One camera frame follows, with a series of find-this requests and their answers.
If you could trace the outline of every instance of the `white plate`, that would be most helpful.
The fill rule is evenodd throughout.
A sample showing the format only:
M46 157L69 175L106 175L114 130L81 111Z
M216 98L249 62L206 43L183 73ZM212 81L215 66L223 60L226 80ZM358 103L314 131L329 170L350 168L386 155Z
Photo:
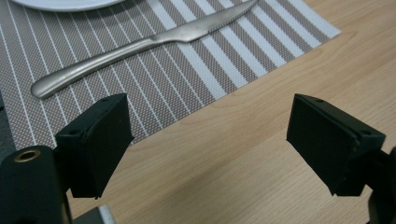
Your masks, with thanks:
M13 0L26 7L46 11L83 11L108 7L124 0Z

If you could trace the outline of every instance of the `placemat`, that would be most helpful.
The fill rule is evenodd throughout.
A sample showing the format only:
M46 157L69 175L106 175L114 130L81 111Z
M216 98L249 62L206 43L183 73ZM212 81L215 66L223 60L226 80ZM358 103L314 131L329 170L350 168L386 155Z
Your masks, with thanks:
M128 0L55 13L0 1L1 83L16 148L55 147L54 135L97 100L127 92L134 142L319 46L339 33L301 0L260 0L230 25L170 43L89 75L47 100L34 81L240 0Z

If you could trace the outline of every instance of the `knife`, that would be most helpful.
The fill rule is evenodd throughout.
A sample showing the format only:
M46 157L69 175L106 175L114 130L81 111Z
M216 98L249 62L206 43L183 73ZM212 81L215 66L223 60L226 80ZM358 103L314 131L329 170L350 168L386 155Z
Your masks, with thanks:
M169 42L188 43L237 20L250 11L257 0L248 0L234 7L223 9L201 19L187 22L171 30L136 40L127 45L74 63L36 81L30 91L39 99L47 99L77 80L101 68L123 60L136 53L152 49Z

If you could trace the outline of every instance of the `mounting hole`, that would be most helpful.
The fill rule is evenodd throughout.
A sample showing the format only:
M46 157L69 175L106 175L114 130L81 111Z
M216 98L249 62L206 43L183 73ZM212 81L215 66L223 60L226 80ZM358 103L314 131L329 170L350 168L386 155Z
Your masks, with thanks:
M41 154L41 152L37 149L31 149L31 150L27 150L24 151L20 154L18 154L15 158L14 161L15 162L26 162L26 161L32 161L35 158L37 158L39 155Z
M70 134L76 134L76 133L79 133L79 130L78 130L78 129L75 129L75 130L70 131L69 133L70 133Z
M370 131L367 131L367 130L361 130L361 133L363 133L363 134L367 134L367 135L370 135L370 134L372 134Z

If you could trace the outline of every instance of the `wooden table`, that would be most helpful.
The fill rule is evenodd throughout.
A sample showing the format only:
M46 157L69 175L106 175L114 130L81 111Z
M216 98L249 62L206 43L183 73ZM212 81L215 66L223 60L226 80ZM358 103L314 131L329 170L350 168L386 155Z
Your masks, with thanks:
M359 198L333 197L286 141L296 92L316 96L396 146L396 1L306 0L342 33L125 153L99 200L121 223L366 223Z

